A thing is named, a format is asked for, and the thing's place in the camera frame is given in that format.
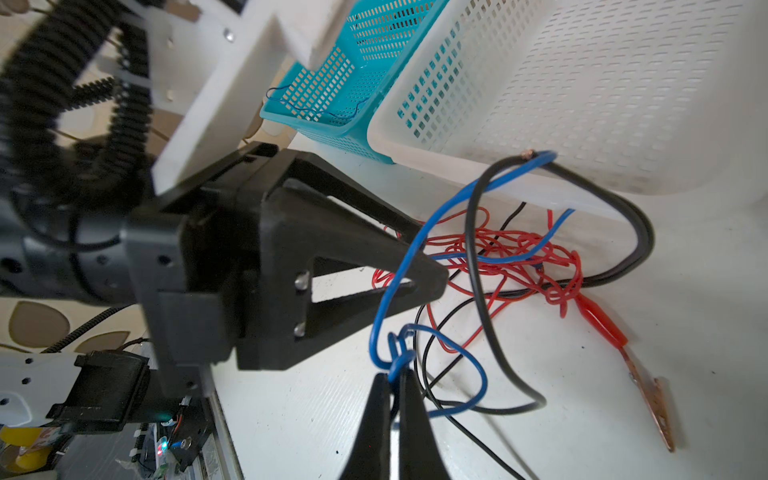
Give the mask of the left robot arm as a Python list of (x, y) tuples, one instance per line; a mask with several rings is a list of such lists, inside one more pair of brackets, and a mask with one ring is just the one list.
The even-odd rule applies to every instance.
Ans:
[(320, 157), (260, 144), (158, 193), (146, 151), (149, 90), (119, 91), (100, 143), (63, 148), (53, 125), (77, 75), (118, 29), (130, 67), (148, 36), (115, 1), (66, 1), (1, 75), (1, 289), (142, 308), (159, 358), (75, 359), (67, 397), (43, 411), (72, 434), (119, 431), (151, 403), (198, 395), (204, 366), (236, 353), (284, 370), (369, 325), (382, 292), (314, 303), (301, 276), (396, 269), (419, 224)]

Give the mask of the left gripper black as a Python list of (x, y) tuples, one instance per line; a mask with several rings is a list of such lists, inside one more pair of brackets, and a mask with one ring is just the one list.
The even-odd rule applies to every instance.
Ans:
[(385, 290), (371, 275), (395, 272), (410, 245), (334, 200), (281, 187), (261, 206), (257, 248), (242, 248), (237, 233), (257, 220), (237, 221), (231, 176), (277, 152), (254, 143), (162, 195), (146, 172), (81, 206), (3, 194), (2, 294), (140, 306), (169, 396), (197, 394), (242, 324), (240, 369), (299, 364), (372, 325)]

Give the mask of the white plastic basket left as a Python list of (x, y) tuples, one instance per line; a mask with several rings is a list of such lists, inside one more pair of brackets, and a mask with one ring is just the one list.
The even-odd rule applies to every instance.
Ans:
[(368, 141), (457, 185), (552, 150), (657, 224), (726, 215), (767, 192), (767, 5), (451, 1)]

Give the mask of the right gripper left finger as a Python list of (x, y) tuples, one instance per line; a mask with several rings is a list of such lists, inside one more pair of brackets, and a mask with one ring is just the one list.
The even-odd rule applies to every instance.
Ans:
[(397, 413), (397, 395), (393, 393), (388, 375), (376, 374), (340, 479), (390, 478), (390, 437)]

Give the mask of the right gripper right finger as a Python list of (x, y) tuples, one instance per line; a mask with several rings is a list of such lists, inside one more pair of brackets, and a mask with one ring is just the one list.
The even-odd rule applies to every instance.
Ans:
[(449, 480), (415, 373), (404, 370), (398, 380), (399, 478)]

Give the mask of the teal plastic basket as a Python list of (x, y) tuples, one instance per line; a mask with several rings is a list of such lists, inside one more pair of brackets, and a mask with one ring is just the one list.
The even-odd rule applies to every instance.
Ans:
[(444, 1), (358, 1), (326, 61), (296, 62), (267, 92), (263, 119), (318, 143), (390, 164), (367, 140), (369, 123)]

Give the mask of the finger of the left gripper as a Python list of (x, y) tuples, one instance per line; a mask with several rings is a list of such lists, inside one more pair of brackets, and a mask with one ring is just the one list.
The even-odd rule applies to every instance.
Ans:
[(341, 170), (311, 152), (285, 149), (263, 166), (267, 196), (292, 181), (299, 189), (333, 197), (400, 233), (405, 241), (415, 239), (421, 224), (385, 202)]

